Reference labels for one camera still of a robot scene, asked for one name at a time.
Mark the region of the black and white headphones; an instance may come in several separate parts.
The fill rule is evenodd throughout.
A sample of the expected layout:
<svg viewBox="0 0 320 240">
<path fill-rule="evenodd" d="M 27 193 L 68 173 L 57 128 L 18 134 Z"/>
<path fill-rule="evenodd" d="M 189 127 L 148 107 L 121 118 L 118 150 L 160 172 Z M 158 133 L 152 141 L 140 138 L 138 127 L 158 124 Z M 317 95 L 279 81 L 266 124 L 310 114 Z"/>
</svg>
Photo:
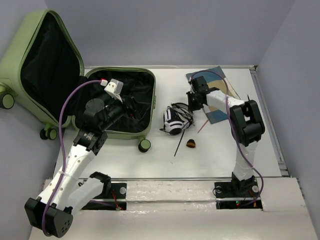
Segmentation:
<svg viewBox="0 0 320 240">
<path fill-rule="evenodd" d="M 171 103 L 163 113 L 163 127 L 159 130 L 175 136 L 194 125 L 193 112 L 182 102 Z"/>
</svg>

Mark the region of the red thin stick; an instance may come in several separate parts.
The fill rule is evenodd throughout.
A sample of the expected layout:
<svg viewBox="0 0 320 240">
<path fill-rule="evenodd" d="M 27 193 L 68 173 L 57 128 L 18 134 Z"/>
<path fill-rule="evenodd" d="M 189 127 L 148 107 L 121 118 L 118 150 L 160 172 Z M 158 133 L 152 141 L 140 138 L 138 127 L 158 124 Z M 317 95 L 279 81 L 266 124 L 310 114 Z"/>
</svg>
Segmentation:
<svg viewBox="0 0 320 240">
<path fill-rule="evenodd" d="M 200 129 L 197 131 L 197 134 L 200 133 L 200 131 L 205 127 L 205 125 L 209 122 L 209 120 L 207 119 L 203 125 L 200 127 Z"/>
</svg>

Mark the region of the long black stick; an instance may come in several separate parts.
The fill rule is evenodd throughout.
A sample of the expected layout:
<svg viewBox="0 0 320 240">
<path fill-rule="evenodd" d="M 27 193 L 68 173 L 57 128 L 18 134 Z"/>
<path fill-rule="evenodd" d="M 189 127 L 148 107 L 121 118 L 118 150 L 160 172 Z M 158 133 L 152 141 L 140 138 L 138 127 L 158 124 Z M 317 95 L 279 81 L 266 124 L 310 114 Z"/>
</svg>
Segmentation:
<svg viewBox="0 0 320 240">
<path fill-rule="evenodd" d="M 181 145 L 181 142 L 182 142 L 182 139 L 183 139 L 183 137 L 184 137 L 184 134 L 185 134 L 185 130 L 183 130 L 183 132 L 182 132 L 182 134 L 181 134 L 181 137 L 180 137 L 180 139 L 179 139 L 178 145 L 177 145 L 176 150 L 175 150 L 175 153 L 174 153 L 174 157 L 177 155 L 177 152 L 178 152 L 179 147 L 180 147 L 180 145 Z"/>
</svg>

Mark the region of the small orange black object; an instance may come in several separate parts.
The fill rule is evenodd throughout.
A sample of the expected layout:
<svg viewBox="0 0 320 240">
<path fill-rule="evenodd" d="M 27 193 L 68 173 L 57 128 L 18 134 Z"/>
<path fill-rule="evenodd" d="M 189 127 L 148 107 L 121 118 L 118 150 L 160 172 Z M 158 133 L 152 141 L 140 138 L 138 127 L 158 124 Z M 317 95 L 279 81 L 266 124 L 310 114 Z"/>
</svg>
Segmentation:
<svg viewBox="0 0 320 240">
<path fill-rule="evenodd" d="M 195 148 L 196 147 L 196 142 L 194 139 L 189 139 L 187 142 L 186 142 L 186 146 L 188 148 Z"/>
</svg>

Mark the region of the green hard-shell suitcase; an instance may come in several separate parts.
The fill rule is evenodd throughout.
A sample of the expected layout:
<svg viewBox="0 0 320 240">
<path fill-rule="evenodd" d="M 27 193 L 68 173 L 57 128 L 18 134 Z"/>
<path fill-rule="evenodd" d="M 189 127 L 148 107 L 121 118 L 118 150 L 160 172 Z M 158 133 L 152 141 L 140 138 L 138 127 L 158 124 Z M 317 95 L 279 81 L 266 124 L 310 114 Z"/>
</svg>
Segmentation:
<svg viewBox="0 0 320 240">
<path fill-rule="evenodd" d="M 107 129 L 111 139 L 138 140 L 145 153 L 151 143 L 147 134 L 156 106 L 156 78 L 148 69 L 96 67 L 85 72 L 83 59 L 61 17 L 53 10 L 28 13 L 0 62 L 0 106 L 19 103 L 43 124 L 40 137 L 54 140 L 58 127 L 84 123 L 86 103 L 95 98 L 111 105 L 115 99 L 99 80 L 123 82 L 121 97 L 135 100 L 139 119 L 121 117 Z"/>
</svg>

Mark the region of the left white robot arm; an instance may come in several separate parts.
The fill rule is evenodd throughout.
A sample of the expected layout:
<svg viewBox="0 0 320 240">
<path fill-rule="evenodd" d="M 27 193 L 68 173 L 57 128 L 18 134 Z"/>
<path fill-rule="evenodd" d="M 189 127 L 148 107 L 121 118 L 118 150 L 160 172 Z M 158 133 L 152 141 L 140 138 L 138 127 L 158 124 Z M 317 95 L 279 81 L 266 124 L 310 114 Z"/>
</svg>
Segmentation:
<svg viewBox="0 0 320 240">
<path fill-rule="evenodd" d="M 87 102 L 83 125 L 69 154 L 62 155 L 62 167 L 38 197 L 29 198 L 24 205 L 30 224 L 45 236 L 63 237 L 76 213 L 94 197 L 104 198 L 110 194 L 111 178 L 101 172 L 92 173 L 80 187 L 76 185 L 106 142 L 107 129 L 121 117 L 140 118 L 132 96 L 123 96 L 110 105 L 100 98 Z"/>
</svg>

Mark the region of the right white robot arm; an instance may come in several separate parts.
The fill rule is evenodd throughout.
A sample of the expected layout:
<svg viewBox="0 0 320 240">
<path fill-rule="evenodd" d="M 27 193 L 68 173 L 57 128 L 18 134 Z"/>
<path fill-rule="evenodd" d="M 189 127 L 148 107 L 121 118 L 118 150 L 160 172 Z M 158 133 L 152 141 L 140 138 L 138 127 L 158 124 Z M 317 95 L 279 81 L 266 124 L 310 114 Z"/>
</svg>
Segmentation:
<svg viewBox="0 0 320 240">
<path fill-rule="evenodd" d="M 244 198 L 249 192 L 258 197 L 260 188 L 255 178 L 254 158 L 258 142 L 265 133 L 265 124 L 257 102 L 230 96 L 228 87 L 226 92 L 210 88 L 202 76 L 190 78 L 188 82 L 188 109 L 193 112 L 207 106 L 225 113 L 237 147 L 231 180 L 216 182 L 213 193 L 219 199 Z"/>
</svg>

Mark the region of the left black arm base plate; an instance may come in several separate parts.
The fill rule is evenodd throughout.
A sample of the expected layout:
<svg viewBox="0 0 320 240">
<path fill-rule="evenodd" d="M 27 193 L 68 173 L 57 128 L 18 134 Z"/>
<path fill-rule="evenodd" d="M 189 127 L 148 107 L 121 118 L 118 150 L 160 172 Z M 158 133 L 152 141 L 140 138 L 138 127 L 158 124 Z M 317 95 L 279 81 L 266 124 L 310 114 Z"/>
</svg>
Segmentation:
<svg viewBox="0 0 320 240">
<path fill-rule="evenodd" d="M 102 193 L 90 200 L 82 210 L 125 211 L 127 209 L 127 183 L 112 182 L 108 193 Z"/>
</svg>

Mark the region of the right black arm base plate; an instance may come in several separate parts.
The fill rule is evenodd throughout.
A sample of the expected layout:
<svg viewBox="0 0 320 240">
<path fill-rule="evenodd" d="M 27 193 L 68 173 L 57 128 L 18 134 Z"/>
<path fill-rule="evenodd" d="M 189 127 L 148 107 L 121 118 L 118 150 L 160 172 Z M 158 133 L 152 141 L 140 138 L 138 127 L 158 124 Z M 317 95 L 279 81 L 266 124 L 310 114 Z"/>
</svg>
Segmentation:
<svg viewBox="0 0 320 240">
<path fill-rule="evenodd" d="M 257 197 L 259 190 L 256 181 L 240 190 L 232 189 L 231 181 L 220 181 L 214 183 L 212 193 L 216 198 L 217 210 L 262 210 L 262 201 Z"/>
</svg>

